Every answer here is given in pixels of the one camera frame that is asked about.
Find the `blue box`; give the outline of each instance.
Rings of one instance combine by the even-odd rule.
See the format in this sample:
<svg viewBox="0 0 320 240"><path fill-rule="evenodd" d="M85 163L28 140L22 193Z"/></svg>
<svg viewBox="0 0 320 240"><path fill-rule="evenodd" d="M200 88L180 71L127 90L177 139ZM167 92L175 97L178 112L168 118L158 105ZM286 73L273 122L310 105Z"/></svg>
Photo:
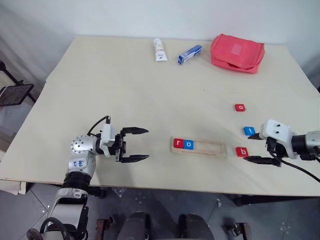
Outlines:
<svg viewBox="0 0 320 240"><path fill-rule="evenodd" d="M193 150L194 149L194 141L184 140L184 147L183 148Z"/></svg>
<svg viewBox="0 0 320 240"><path fill-rule="evenodd" d="M246 136L251 136L256 134L255 128L253 126L245 126L243 128L243 131Z"/></svg>
<svg viewBox="0 0 320 240"><path fill-rule="evenodd" d="M189 59L193 58L194 56L201 53L202 46L201 45L195 45L193 48L189 49L188 51L182 53L178 57L178 63L183 64L187 62Z"/></svg>

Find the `blue letter block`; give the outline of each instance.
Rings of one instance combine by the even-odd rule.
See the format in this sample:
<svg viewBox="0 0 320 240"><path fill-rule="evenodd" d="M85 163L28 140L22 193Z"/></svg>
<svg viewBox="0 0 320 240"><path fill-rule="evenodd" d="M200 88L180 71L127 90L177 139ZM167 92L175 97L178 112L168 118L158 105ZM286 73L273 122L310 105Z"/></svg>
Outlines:
<svg viewBox="0 0 320 240"><path fill-rule="evenodd" d="M256 134L255 128L253 126L245 126L243 130L246 136L251 136L253 134Z"/></svg>
<svg viewBox="0 0 320 240"><path fill-rule="evenodd" d="M192 140L184 140L184 149L194 149L194 141Z"/></svg>

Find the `toothpaste tube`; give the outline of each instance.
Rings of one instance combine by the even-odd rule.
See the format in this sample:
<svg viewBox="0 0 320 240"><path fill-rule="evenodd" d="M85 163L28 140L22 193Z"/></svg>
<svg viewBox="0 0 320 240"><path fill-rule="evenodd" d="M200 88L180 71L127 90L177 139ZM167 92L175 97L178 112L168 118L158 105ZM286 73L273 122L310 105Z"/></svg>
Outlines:
<svg viewBox="0 0 320 240"><path fill-rule="evenodd" d="M183 64L187 62L190 58L198 55L202 50L201 45L195 45L193 48L179 55L178 63Z"/></svg>
<svg viewBox="0 0 320 240"><path fill-rule="evenodd" d="M164 47L162 45L160 38L153 39L153 48L155 51L155 60L159 61L168 61Z"/></svg>

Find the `white wall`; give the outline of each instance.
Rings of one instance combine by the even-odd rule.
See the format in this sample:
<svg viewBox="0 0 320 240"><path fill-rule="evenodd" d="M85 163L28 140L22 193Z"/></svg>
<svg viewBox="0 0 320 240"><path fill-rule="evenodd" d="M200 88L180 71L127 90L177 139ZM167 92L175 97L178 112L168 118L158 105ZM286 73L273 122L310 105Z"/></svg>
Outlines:
<svg viewBox="0 0 320 240"><path fill-rule="evenodd" d="M40 89L75 35L287 44L320 74L319 0L0 0L0 59Z"/></svg>

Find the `white tube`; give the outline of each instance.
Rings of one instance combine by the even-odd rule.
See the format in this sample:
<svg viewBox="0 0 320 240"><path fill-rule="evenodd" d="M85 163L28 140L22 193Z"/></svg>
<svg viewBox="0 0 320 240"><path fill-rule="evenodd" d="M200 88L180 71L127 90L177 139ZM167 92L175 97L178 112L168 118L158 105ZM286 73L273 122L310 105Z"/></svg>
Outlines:
<svg viewBox="0 0 320 240"><path fill-rule="evenodd" d="M157 62L168 61L160 38L153 39L153 48L154 48L154 52L155 52L155 60Z"/></svg>

